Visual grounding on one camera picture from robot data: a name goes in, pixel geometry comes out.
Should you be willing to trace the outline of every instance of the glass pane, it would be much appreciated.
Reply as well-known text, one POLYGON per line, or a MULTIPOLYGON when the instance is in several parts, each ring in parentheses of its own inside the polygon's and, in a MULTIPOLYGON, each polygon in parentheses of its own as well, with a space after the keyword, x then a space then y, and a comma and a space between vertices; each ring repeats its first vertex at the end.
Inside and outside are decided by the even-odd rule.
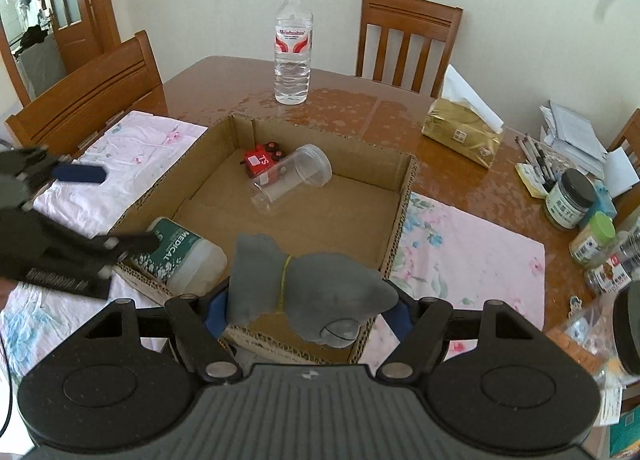
POLYGON ((51 0, 53 15, 58 20, 58 26, 66 26, 65 2, 63 0, 51 0))
POLYGON ((80 21, 80 10, 78 9, 78 0, 65 0, 66 11, 69 13, 69 23, 80 21))

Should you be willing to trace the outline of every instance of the table surface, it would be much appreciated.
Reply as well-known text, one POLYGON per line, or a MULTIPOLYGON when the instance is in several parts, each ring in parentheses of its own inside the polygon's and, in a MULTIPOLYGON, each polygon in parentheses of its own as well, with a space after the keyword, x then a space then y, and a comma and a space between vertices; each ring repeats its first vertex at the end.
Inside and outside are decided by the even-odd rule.
POLYGON ((420 133, 433 100, 363 78, 313 70, 307 100, 284 106, 273 97, 273 63, 212 56, 137 102, 133 109, 210 126, 240 113, 279 117, 413 153, 419 162, 414 191, 489 220, 545 246, 545 329, 563 321, 569 297, 592 299, 568 245, 577 230, 556 230, 515 171, 524 156, 506 129, 490 170, 420 133))

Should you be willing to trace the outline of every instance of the gray plush toy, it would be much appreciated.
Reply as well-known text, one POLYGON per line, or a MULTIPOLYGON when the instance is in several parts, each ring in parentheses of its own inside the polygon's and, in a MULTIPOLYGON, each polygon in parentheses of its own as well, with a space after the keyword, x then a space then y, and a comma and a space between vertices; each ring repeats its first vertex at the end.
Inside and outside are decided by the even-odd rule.
POLYGON ((290 257, 266 234, 240 234, 236 241, 226 306, 231 324, 284 312, 305 341, 344 348, 356 340, 361 324, 397 302, 377 270, 344 254, 290 257))

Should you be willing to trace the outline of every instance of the chair backrest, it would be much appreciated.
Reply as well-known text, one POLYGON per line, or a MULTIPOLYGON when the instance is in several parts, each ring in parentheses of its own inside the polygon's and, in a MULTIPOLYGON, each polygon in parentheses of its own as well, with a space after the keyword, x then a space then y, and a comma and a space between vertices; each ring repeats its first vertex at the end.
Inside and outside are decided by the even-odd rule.
MULTIPOLYGON (((636 172, 640 170, 640 108, 638 108, 622 131, 609 146, 609 151, 623 147, 636 172)), ((626 193, 613 201, 618 214, 614 225, 618 227, 640 206, 640 184, 636 184, 626 193)))
POLYGON ((382 81, 389 29, 402 31, 402 43, 392 82, 394 86, 402 84, 411 34, 417 34, 424 39, 422 40, 422 49, 420 50, 411 90, 420 92, 431 49, 431 41, 435 39, 444 43, 442 57, 431 88, 431 97, 436 98, 442 87, 444 72, 449 64, 461 18, 461 8, 449 7, 448 5, 428 2, 427 0, 362 0, 356 75, 362 77, 368 24, 382 27, 376 54, 376 64, 373 70, 374 81, 382 81))
POLYGON ((143 30, 57 82, 6 124, 23 146, 82 153, 110 121, 161 84, 143 30))

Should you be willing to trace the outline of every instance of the green label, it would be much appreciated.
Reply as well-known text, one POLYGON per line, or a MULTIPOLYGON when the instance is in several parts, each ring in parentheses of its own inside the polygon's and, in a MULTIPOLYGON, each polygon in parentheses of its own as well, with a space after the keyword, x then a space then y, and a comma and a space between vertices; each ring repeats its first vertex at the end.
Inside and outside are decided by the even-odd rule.
POLYGON ((153 231, 160 238, 160 246, 152 253, 140 254, 133 261, 167 284, 200 237, 167 218, 158 220, 153 231))

